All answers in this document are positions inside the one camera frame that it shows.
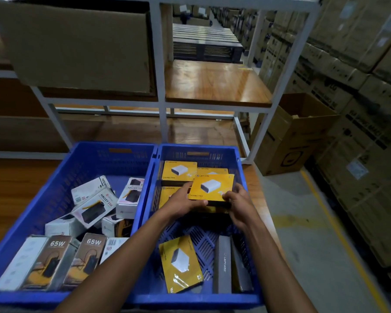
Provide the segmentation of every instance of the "blue plastic crate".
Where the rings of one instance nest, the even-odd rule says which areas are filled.
[[[228,168],[247,189],[236,147],[161,144],[158,149],[149,196],[142,218],[144,224],[157,210],[161,194],[161,176],[165,160],[196,161],[198,167]],[[165,229],[154,252],[135,285],[132,301],[141,308],[156,309],[248,309],[263,304],[261,288],[244,238],[239,235],[239,245],[245,266],[251,274],[254,292],[251,294],[213,294],[214,247],[219,235],[238,234],[227,214],[190,213]],[[198,262],[204,275],[199,293],[192,289],[178,294],[168,294],[163,276],[158,245],[174,238],[190,235]]]
[[[147,143],[79,142],[27,206],[0,242],[0,276],[26,237],[43,235],[45,224],[74,207],[71,189],[106,175],[120,195],[130,176],[145,178],[132,234],[137,231],[146,205],[147,190],[156,163],[157,145]],[[56,306],[68,292],[0,292],[0,304]]]

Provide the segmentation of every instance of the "person's left hand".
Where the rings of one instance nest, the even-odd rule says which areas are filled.
[[[185,183],[176,193],[171,195],[168,201],[160,209],[160,211],[168,213],[171,221],[175,221],[177,218],[186,215],[195,207],[207,206],[207,200],[189,200],[187,198],[188,189],[192,184],[192,182]]]

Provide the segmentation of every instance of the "person's right hand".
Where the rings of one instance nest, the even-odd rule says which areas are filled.
[[[241,184],[236,183],[235,192],[227,191],[223,194],[223,199],[232,204],[229,215],[234,225],[246,233],[249,224],[259,218],[248,192]]]

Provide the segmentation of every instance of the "person's right arm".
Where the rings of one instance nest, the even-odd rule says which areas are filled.
[[[223,198],[232,203],[230,217],[248,241],[268,312],[316,313],[317,310],[279,252],[247,191],[242,185],[236,184],[236,192],[229,191]]]

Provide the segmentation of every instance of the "white metal frame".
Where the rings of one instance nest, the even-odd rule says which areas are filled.
[[[151,27],[152,27],[152,42],[153,52],[155,60],[155,76],[157,83],[158,102],[143,102],[143,101],[124,101],[124,100],[92,100],[92,99],[71,99],[71,98],[46,98],[43,96],[41,91],[37,87],[31,87],[33,93],[41,103],[42,107],[46,111],[50,120],[54,124],[58,133],[67,144],[68,148],[71,149],[73,146],[73,138],[66,129],[63,121],[61,120],[58,112],[65,113],[93,113],[93,114],[122,114],[122,115],[138,115],[138,116],[159,116],[162,142],[168,140],[168,124],[167,117],[194,117],[194,118],[215,118],[215,119],[232,119],[235,122],[236,130],[242,143],[246,158],[243,163],[252,164],[255,156],[258,152],[259,146],[265,136],[266,130],[271,122],[272,116],[279,104],[279,101],[284,93],[285,87],[287,86],[288,80],[292,75],[294,67],[300,56],[303,46],[306,43],[308,35],[310,34],[314,22],[318,17],[320,10],[319,0],[135,0],[135,1],[147,1],[150,6],[151,14]],[[309,16],[306,20],[303,29],[298,33],[296,40],[293,43],[292,50],[287,58],[287,62],[284,66],[282,74],[277,82],[276,89],[271,99],[272,106],[270,108],[261,107],[245,107],[245,106],[228,106],[228,105],[207,105],[207,104],[192,104],[192,103],[177,103],[167,102],[165,100],[165,75],[164,75],[164,57],[163,57],[163,46],[162,46],[162,25],[161,25],[161,3],[167,4],[194,4],[194,5],[209,5],[216,7],[235,7],[235,8],[249,8],[258,9],[259,17],[258,23],[255,26],[253,33],[252,42],[249,49],[248,55],[248,66],[253,61],[253,55],[255,53],[256,43],[261,33],[262,25],[265,18],[266,10],[282,10],[282,11],[298,11],[308,12]],[[13,71],[0,70],[0,78],[16,78],[16,74]],[[103,106],[104,110],[95,109],[78,109],[78,108],[55,108],[55,104],[67,104],[67,105],[99,105]],[[149,107],[158,108],[156,111],[126,111],[126,110],[111,110],[109,106],[119,107]],[[167,113],[167,108],[171,108],[171,112]],[[235,115],[218,115],[218,114],[200,114],[200,113],[177,113],[175,108],[182,109],[194,109],[194,110],[216,110],[216,111],[234,111]],[[252,144],[252,148],[249,149],[242,127],[239,122],[239,112],[255,112],[265,113],[266,117],[261,123],[258,134]],[[3,158],[9,158],[7,152],[0,152],[3,154]],[[18,153],[19,158],[26,158],[25,153]],[[44,155],[43,158],[49,158],[53,155]]]

